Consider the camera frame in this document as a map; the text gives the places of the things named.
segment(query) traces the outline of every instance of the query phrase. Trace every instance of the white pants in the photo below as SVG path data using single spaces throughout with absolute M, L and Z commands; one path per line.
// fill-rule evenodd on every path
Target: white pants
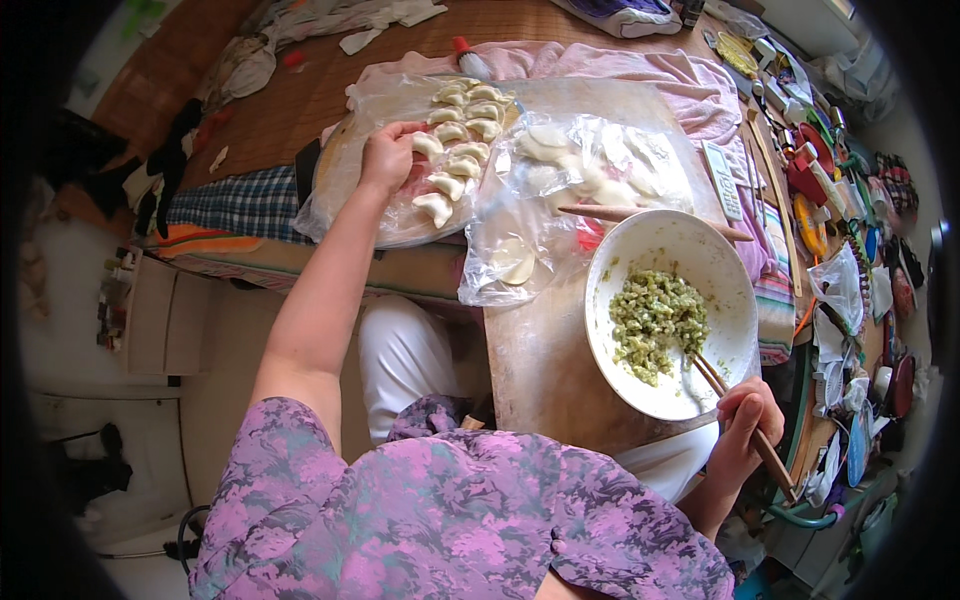
M 360 377 L 370 439 L 383 444 L 396 416 L 428 394 L 462 396 L 441 323 L 406 298 L 367 303 L 359 334 Z M 614 459 L 663 498 L 680 499 L 719 436 L 711 423 L 618 454 Z

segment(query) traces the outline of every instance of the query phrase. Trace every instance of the hand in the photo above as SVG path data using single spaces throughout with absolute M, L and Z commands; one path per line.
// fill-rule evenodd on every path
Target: hand
M 423 123 L 396 121 L 367 138 L 363 167 L 357 187 L 374 187 L 389 200 L 406 181 L 413 166 L 410 133 L 424 129 Z
M 750 446 L 750 436 L 760 428 L 776 446 L 783 437 L 783 413 L 759 377 L 732 387 L 717 403 L 717 420 L 724 425 L 723 435 L 707 461 L 707 478 L 714 487 L 736 495 L 763 460 Z

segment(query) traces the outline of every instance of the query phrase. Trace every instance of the white bowl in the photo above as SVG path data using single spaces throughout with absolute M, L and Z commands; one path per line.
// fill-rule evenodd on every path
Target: white bowl
M 656 388 L 613 362 L 610 301 L 623 290 L 628 268 L 672 272 L 674 263 L 677 274 L 707 299 L 704 357 L 728 385 L 739 383 L 756 354 L 754 288 L 730 242 L 685 212 L 641 212 L 608 232 L 590 262 L 585 322 L 593 358 L 620 397 L 651 417 L 686 420 L 713 410 L 719 398 L 679 346 L 670 352 L 672 373 L 660 373 Z

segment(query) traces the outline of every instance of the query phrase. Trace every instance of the remote control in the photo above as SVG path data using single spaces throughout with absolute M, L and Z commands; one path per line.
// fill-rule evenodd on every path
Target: remote control
M 710 178 L 717 196 L 720 197 L 720 207 L 724 215 L 731 221 L 743 221 L 743 208 L 740 206 L 740 196 L 736 193 L 730 164 L 723 155 L 723 149 L 713 142 L 703 140 L 704 156 L 710 170 Z

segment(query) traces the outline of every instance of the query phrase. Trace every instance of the orange wire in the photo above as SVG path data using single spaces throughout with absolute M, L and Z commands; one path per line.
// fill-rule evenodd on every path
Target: orange wire
M 814 264 L 814 265 L 819 265 L 819 264 L 820 264 L 820 257 L 819 257 L 819 256 L 814 256 L 814 257 L 813 257 L 813 264 Z M 813 314 L 813 307 L 814 307 L 816 304 L 817 304 L 817 299 L 816 299 L 816 298 L 814 298 L 813 300 L 810 301 L 810 305 L 806 308 L 806 314 L 804 314 L 804 317 L 803 317 L 802 319 L 800 319 L 800 324 L 797 325 L 797 328 L 793 330 L 793 337 L 797 337 L 797 334 L 800 333 L 800 330 L 804 328 L 804 325 L 806 325 L 806 322 L 810 320 L 810 315 Z

